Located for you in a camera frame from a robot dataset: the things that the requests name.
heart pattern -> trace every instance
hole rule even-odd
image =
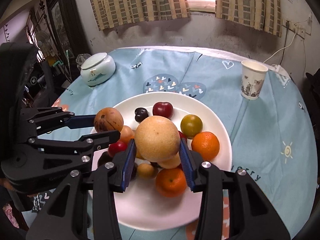
[[[232,61],[225,61],[225,60],[222,61],[222,64],[226,69],[232,68],[235,65]]]
[[[177,93],[200,100],[202,97],[204,97],[206,91],[207,88],[205,85],[199,82],[183,82],[179,84]]]
[[[149,88],[153,89],[152,92],[179,92],[178,85],[179,81],[174,76],[167,73],[159,73],[144,82],[143,93],[151,92],[149,91]]]

paper cup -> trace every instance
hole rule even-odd
[[[268,68],[262,63],[244,60],[242,64],[241,94],[249,100],[259,97]]]

power cord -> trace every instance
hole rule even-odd
[[[287,22],[285,23],[285,27],[286,27],[287,31],[286,31],[286,33],[285,33],[284,46],[287,45],[287,37],[288,37],[288,32],[289,32],[289,27],[290,27],[289,21],[287,21]],[[282,58],[281,58],[281,61],[280,61],[280,64],[279,64],[279,65],[281,65],[281,63],[282,63],[282,61],[283,61],[283,56],[284,56],[284,50],[283,50]]]
[[[304,73],[306,71],[306,66],[307,66],[307,55],[306,55],[306,46],[304,44],[304,39],[302,39],[303,41],[303,48],[304,48],[304,69],[303,69],[303,75],[302,75],[302,80],[304,78]]]
[[[294,40],[294,38],[295,38],[296,35],[297,35],[297,34],[295,33],[294,36],[293,36],[293,39],[292,39],[291,43],[289,44],[289,46],[284,47],[284,48],[282,48],[282,49],[279,49],[279,50],[278,50],[277,52],[275,52],[271,57],[267,58],[263,63],[266,63],[269,59],[271,59],[271,58],[272,58],[275,54],[277,54],[279,51],[281,51],[281,50],[283,50],[283,49],[287,49],[288,47],[290,47],[291,44],[293,43],[293,40]]]

brown fruit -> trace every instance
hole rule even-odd
[[[94,118],[94,128],[97,132],[118,130],[123,127],[123,117],[120,112],[113,107],[101,109]]]
[[[154,179],[158,174],[158,169],[149,163],[142,163],[137,168],[137,174],[143,179]]]
[[[150,162],[163,162],[179,151],[177,127],[168,118],[150,116],[138,126],[134,140],[141,156]]]

sun drawing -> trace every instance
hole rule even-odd
[[[292,159],[292,155],[291,155],[291,145],[292,145],[292,142],[290,143],[290,145],[286,145],[285,142],[282,142],[285,146],[285,149],[284,149],[284,153],[283,152],[280,152],[281,154],[284,154],[285,156],[285,160],[284,160],[284,163],[287,164],[287,158],[291,158]]]

